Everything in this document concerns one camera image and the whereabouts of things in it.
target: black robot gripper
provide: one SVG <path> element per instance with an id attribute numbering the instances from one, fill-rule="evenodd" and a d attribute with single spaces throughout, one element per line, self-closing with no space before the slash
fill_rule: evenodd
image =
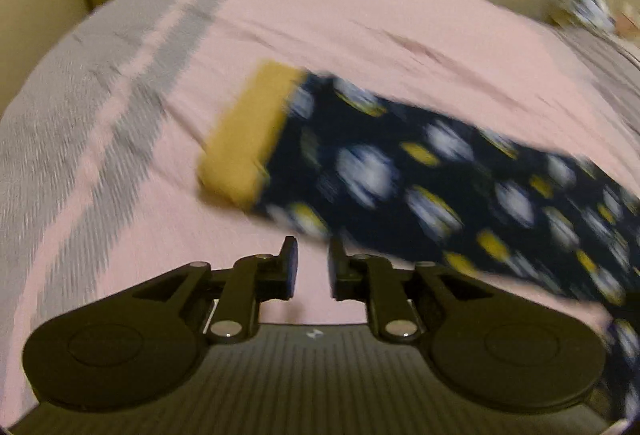
<path id="1" fill-rule="evenodd" d="M 152 401 L 187 381 L 207 351 L 258 332 L 260 303 L 293 296 L 297 243 L 211 271 L 193 262 L 44 323 L 23 367 L 41 401 L 110 411 Z M 590 328 L 450 269 L 394 269 L 386 258 L 329 248 L 332 296 L 366 303 L 369 329 L 417 349 L 449 388 L 501 411 L 578 404 L 598 382 L 604 347 Z"/>

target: metal screw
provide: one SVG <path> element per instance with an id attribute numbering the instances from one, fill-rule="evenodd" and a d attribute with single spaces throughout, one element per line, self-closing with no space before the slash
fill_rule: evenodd
<path id="1" fill-rule="evenodd" d="M 213 323 L 211 333 L 221 338 L 232 338 L 242 332 L 242 325 L 237 321 L 222 320 Z"/>
<path id="2" fill-rule="evenodd" d="M 393 320 L 385 325 L 385 331 L 396 338 L 408 338 L 418 332 L 418 325 L 408 320 Z"/>

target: folded cloth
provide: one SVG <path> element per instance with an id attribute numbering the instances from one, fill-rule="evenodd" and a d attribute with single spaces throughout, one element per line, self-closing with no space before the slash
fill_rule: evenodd
<path id="1" fill-rule="evenodd" d="M 640 410 L 640 203 L 588 159 L 268 63 L 213 133 L 206 189 L 319 238 L 509 275 L 616 319 L 600 388 Z"/>

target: ribbed black surface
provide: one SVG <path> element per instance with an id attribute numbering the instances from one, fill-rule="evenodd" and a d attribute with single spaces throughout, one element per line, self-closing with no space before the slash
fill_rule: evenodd
<path id="1" fill-rule="evenodd" d="M 198 373 L 153 404 L 83 414 L 40 405 L 15 435 L 595 435 L 584 406 L 521 417 L 446 388 L 417 351 L 381 343 L 366 325 L 262 326 L 210 350 Z"/>

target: mustard yellow fabric edge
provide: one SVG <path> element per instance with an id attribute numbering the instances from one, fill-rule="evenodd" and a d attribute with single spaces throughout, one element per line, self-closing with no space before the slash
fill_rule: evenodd
<path id="1" fill-rule="evenodd" d="M 258 69 L 206 142 L 198 178 L 207 192 L 244 210 L 254 206 L 286 121 L 287 99 L 305 75 L 274 61 Z"/>

